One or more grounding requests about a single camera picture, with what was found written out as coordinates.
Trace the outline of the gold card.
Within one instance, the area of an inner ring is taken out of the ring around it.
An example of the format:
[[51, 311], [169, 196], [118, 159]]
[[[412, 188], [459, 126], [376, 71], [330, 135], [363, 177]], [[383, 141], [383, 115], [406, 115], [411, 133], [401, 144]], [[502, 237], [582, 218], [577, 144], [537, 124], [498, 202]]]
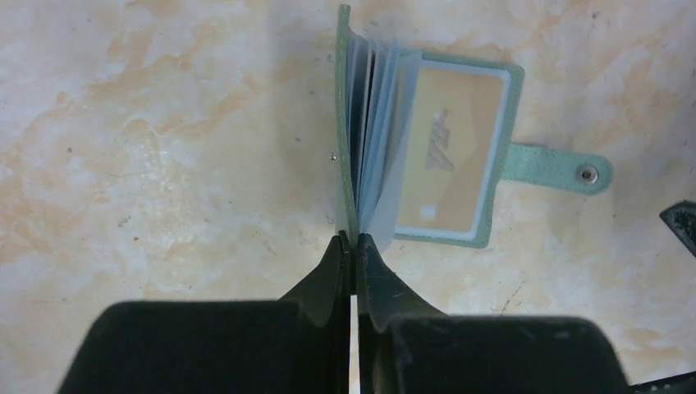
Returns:
[[501, 71], [433, 63], [420, 68], [397, 232], [475, 237], [509, 84]]

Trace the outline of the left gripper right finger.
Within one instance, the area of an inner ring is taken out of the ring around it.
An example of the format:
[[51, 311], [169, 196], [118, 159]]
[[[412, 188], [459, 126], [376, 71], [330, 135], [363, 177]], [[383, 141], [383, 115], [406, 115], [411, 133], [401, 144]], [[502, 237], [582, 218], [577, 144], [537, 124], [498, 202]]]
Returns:
[[406, 285], [373, 238], [355, 250], [364, 393], [627, 393], [599, 327], [572, 316], [449, 315]]

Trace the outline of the green card holder wallet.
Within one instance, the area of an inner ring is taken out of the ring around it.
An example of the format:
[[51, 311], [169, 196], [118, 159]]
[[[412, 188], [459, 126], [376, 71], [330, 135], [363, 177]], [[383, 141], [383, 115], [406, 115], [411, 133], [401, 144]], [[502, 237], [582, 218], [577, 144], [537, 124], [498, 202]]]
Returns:
[[516, 144], [524, 69], [366, 39], [338, 10], [337, 230], [356, 245], [393, 240], [487, 246], [502, 180], [602, 193], [602, 156]]

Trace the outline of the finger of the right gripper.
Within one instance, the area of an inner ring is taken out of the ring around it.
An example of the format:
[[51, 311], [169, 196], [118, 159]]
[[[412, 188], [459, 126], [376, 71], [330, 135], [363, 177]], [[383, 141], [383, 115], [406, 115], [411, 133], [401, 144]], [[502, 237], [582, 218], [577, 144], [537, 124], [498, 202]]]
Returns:
[[659, 217], [695, 257], [695, 202], [689, 200], [681, 201], [663, 210]]

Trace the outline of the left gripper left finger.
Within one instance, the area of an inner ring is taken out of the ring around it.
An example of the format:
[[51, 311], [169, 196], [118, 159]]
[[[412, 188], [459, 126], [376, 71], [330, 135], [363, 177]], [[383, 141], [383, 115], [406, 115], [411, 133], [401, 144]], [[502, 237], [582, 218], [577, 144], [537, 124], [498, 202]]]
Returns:
[[94, 321], [61, 393], [345, 393], [350, 249], [276, 300], [125, 301]]

